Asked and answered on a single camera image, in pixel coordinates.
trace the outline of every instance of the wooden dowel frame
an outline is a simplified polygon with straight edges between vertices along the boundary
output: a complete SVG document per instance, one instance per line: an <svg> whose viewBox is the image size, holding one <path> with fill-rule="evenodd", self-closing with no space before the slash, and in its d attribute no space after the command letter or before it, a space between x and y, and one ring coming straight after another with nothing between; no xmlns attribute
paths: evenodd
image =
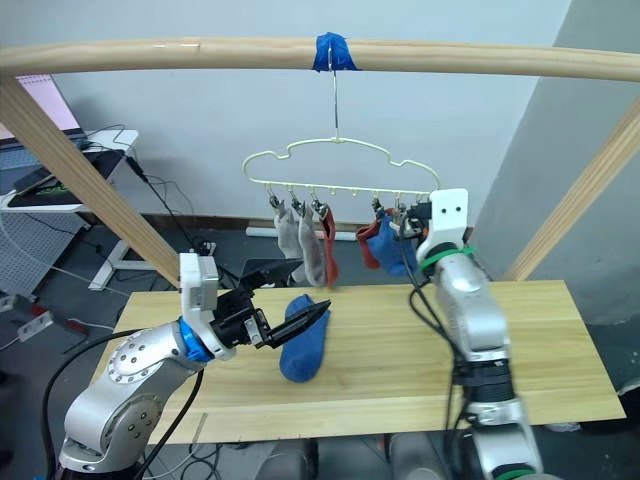
<svg viewBox="0 0 640 480"><path fill-rule="evenodd" d="M557 47L349 39L361 70L592 78L640 82L640 55ZM173 285L178 257L86 162L16 75L142 69L311 69L315 38L159 38L0 49L0 120L107 225ZM524 280L640 145L636 100L609 140L509 268Z"/></svg>

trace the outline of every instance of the white plastic hanger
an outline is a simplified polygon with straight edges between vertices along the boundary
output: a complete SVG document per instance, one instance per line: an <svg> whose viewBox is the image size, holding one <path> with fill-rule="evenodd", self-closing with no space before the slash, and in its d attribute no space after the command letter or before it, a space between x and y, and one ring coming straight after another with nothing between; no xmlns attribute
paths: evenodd
<svg viewBox="0 0 640 480"><path fill-rule="evenodd" d="M350 191L354 197L359 192L365 191L365 192L374 193L375 197L378 197L380 193L391 193L395 195L396 199L399 199L401 195L408 194L408 195L415 195L416 199L420 200L423 196L428 197L428 195L431 193L429 191L392 190L387 188L361 187L356 185L323 185L323 184L314 184L314 183L282 182L277 180L261 180L261 179L250 176L248 172L249 163L251 163L256 158L271 156L277 160L287 160L291 158L291 156L293 155L293 150L302 145L309 145L312 143L337 143L337 144L351 143L351 144L360 145L362 147L370 148L372 150L376 150L378 152L383 153L386 157L387 163L394 167L403 167L404 165L414 165L416 167L426 170L433 176L435 180L435 187L436 187L435 190L440 189L441 187L440 177L438 176L438 174L433 168L423 163L416 162L414 160L402 160L401 162L395 162L391 157L391 152L386 148L380 147L379 145L374 145L373 143L363 142L362 140L355 140L353 138L343 138L340 136L340 131L338 129L338 85L337 85L337 79L336 79L336 71L331 68L331 48L329 48L329 71L333 72L334 115L335 115L335 130L336 130L335 137L315 138L315 139L301 140L299 142L291 143L287 145L287 153L284 155L278 155L278 153L274 152L273 150L267 150L264 152L258 152L258 153L254 153L253 155L249 155L244 160L244 162L242 162L242 171L244 172L245 176L254 183L265 185L267 187L267 191L271 195L273 194L273 191L271 189L273 185L281 185L285 187L289 192L293 192L294 187L307 188L311 193L315 193L316 189L318 188L326 188L329 190L329 192L332 195L335 195L335 192L337 190L346 190L346 191Z"/></svg>

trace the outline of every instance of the blue sock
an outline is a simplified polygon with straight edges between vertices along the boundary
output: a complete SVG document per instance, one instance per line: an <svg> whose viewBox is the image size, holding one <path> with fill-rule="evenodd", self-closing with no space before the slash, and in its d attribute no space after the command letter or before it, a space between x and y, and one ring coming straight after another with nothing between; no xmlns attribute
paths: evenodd
<svg viewBox="0 0 640 480"><path fill-rule="evenodd" d="M389 275L406 275L407 270L404 267L402 251L400 249L404 249L411 271L414 271L417 266L416 254L413 251L413 245L410 240L400 242L400 240L396 238L395 231L389 225L390 222L391 216L385 215L380 222L378 235L369 238L367 245L369 245L371 255L380 262L380 265L382 265Z"/></svg>
<svg viewBox="0 0 640 480"><path fill-rule="evenodd" d="M309 295L294 298L287 306L286 315L313 304ZM292 382L311 380L322 365L324 356L324 337L329 323L329 310L311 327L297 337L292 338L282 347L280 354L280 371Z"/></svg>

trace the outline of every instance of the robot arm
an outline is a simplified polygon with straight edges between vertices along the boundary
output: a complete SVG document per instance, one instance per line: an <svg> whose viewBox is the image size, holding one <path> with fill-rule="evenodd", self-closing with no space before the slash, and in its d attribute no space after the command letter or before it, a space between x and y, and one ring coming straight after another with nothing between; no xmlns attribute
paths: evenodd
<svg viewBox="0 0 640 480"><path fill-rule="evenodd" d="M462 418L470 427L459 440L465 479L493 480L508 472L541 473L542 462L509 367L507 321L489 291L485 274L464 251L468 194L464 189L433 192L420 212L427 238L417 260L436 287L449 333L463 359L454 383L464 396Z"/></svg>
<svg viewBox="0 0 640 480"><path fill-rule="evenodd" d="M237 345L277 348L309 328L329 301L273 329L251 302L255 288L286 279L300 263L265 264L218 297L213 258L181 254L182 317L127 338L100 378L75 399L65 418L58 477L133 478L164 405L189 376L209 361L231 359Z"/></svg>

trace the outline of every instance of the gray sock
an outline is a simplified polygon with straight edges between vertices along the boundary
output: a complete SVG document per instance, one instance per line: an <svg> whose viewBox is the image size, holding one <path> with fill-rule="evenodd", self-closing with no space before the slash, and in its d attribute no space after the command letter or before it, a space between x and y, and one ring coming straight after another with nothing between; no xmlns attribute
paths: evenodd
<svg viewBox="0 0 640 480"><path fill-rule="evenodd" d="M324 255L320 242L316 238L316 232L313 228L313 210L309 205L305 206L304 217L300 217L298 240L302 245L304 271L307 273L307 280L314 287L324 287L327 284Z"/></svg>
<svg viewBox="0 0 640 480"><path fill-rule="evenodd" d="M278 205L273 223L278 234L278 247L284 253L284 257L302 260L302 247L298 241L298 221L293 217L291 209L284 208L284 201ZM304 265L296 268L291 276L297 283L304 282L307 279Z"/></svg>

